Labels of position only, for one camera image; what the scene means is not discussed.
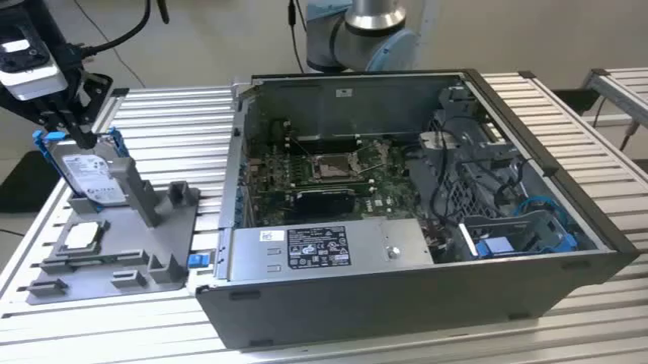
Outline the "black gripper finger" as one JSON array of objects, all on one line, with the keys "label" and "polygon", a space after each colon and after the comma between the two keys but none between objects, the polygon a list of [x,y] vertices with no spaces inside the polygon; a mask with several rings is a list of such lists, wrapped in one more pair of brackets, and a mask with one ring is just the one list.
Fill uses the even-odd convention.
[{"label": "black gripper finger", "polygon": [[66,109],[63,111],[63,125],[78,146],[82,149],[93,149],[98,142],[98,136],[90,129],[90,119]]},{"label": "black gripper finger", "polygon": [[61,118],[61,113],[58,111],[43,111],[42,112],[42,119],[44,124],[44,129],[48,132],[59,131],[59,129],[65,126],[65,120]]}]

